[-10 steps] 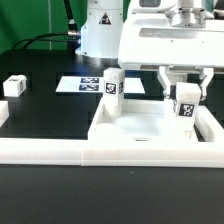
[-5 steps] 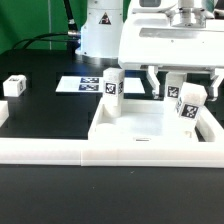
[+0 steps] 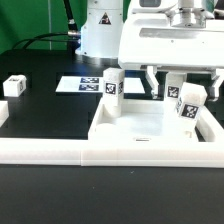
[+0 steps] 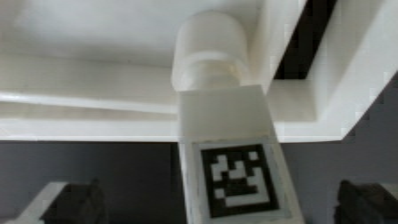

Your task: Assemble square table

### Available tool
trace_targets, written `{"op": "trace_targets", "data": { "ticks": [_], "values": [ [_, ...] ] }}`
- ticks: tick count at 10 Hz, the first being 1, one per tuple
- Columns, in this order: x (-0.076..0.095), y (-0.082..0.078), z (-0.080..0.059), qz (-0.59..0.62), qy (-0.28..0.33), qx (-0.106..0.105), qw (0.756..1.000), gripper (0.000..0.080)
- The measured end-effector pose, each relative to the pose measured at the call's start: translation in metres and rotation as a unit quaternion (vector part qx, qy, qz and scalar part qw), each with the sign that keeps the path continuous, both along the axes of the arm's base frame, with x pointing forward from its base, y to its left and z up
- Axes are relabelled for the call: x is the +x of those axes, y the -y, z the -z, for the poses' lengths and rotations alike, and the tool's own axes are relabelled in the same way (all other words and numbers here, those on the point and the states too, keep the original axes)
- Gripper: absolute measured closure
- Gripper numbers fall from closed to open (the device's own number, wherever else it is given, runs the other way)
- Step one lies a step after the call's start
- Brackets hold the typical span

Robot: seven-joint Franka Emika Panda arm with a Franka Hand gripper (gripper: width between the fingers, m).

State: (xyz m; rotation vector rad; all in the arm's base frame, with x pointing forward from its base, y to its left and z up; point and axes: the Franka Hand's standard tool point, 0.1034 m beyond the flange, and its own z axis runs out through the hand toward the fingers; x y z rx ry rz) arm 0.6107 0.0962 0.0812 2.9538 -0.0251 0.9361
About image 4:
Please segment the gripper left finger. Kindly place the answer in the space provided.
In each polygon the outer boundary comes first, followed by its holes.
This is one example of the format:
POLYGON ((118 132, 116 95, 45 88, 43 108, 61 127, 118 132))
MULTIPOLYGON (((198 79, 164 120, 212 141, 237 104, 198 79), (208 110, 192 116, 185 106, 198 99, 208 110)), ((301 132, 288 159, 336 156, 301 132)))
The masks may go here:
POLYGON ((109 224, 100 180, 50 182, 11 224, 109 224))

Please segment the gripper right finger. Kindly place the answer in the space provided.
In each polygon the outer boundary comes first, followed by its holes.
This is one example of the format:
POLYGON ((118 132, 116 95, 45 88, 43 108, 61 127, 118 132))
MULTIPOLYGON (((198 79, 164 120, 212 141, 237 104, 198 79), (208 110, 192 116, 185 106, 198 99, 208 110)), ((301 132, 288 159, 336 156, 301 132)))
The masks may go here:
POLYGON ((398 184, 342 181, 335 224, 398 224, 398 184))

